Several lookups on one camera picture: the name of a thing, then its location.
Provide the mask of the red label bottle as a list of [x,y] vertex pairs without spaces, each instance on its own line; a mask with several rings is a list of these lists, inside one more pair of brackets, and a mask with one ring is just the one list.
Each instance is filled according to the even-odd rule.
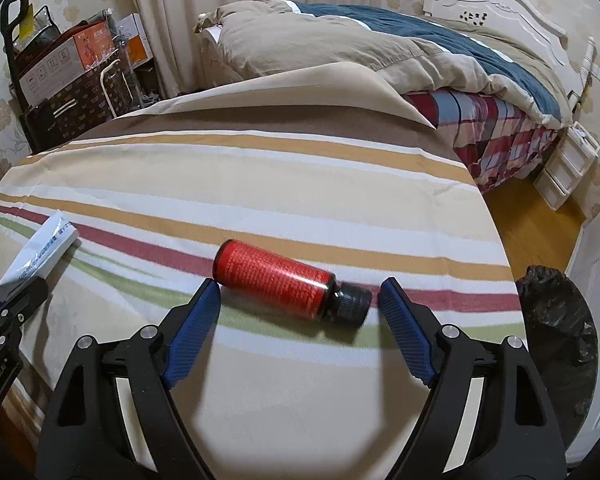
[[360,326],[373,301],[365,287],[240,240],[227,240],[219,248],[212,275],[235,292],[311,321]]

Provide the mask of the small orange white box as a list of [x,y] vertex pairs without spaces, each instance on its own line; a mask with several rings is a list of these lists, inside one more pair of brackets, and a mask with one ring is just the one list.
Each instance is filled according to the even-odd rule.
[[154,57],[140,14],[132,13],[117,21],[117,32],[126,41],[126,50],[133,68],[145,64]]

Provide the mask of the black hand trolley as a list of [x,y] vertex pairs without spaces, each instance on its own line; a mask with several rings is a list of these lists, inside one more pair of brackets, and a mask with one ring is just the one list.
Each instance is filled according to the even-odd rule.
[[[9,8],[13,3],[19,4],[19,11],[15,18],[9,18]],[[29,12],[29,0],[4,0],[0,10],[0,31],[4,40],[4,50],[7,58],[10,78],[16,94],[20,110],[23,112],[27,109],[28,103],[21,89],[19,82],[19,70],[16,65],[16,55],[14,47],[14,30],[24,21]]]

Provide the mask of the white plastic drawer unit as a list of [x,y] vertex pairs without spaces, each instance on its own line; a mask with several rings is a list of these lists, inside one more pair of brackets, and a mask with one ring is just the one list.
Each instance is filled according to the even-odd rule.
[[558,210],[566,202],[599,154],[600,144],[580,122],[567,129],[533,182],[551,210]]

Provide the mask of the white orange cardboard box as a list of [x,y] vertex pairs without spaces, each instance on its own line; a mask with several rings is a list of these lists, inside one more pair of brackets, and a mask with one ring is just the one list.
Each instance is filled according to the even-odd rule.
[[19,79],[27,106],[38,106],[114,52],[106,21],[87,25],[61,40]]

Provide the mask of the white wooden headboard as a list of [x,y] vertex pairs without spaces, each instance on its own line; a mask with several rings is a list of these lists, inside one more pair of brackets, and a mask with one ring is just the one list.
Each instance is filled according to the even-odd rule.
[[573,67],[567,52],[568,32],[529,0],[424,0],[424,13],[433,18],[490,28],[516,39],[550,66],[572,106],[582,100],[594,68],[595,39],[588,37],[583,60]]

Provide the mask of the striped bed sheet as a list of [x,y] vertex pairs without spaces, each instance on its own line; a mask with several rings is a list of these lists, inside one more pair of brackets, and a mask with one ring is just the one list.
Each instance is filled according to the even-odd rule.
[[[4,409],[29,442],[79,337],[128,338],[185,304],[227,240],[411,300],[471,337],[522,336],[489,209],[449,143],[351,63],[160,102],[0,181],[0,278],[61,212],[79,236],[23,327]],[[314,323],[223,292],[174,401],[220,479],[381,479],[426,399],[384,318]]]

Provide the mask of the black trash bag bin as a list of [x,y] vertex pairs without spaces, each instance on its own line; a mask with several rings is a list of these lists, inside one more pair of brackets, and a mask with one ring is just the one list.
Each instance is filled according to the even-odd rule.
[[516,281],[529,352],[543,379],[565,446],[572,445],[594,396],[598,337],[580,289],[549,266]]

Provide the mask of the brown patterned storage box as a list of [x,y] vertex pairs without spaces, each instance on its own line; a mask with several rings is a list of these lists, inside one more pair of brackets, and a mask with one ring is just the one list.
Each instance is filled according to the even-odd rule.
[[20,119],[31,152],[38,154],[124,115],[133,104],[120,58],[111,55],[50,98],[29,107]]

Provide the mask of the plaid bed sheet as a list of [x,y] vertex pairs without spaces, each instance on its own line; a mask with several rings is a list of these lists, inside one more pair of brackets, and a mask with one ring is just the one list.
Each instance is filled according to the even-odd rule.
[[497,96],[453,89],[404,96],[452,143],[481,193],[539,162],[558,142],[559,132],[537,125]]

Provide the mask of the beige and blue duvet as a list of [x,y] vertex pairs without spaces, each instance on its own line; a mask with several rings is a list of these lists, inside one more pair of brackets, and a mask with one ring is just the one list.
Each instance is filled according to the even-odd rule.
[[536,124],[572,122],[567,93],[542,58],[509,36],[464,23],[356,4],[240,0],[199,15],[245,49],[249,78],[352,62],[400,94],[449,88],[497,96]]

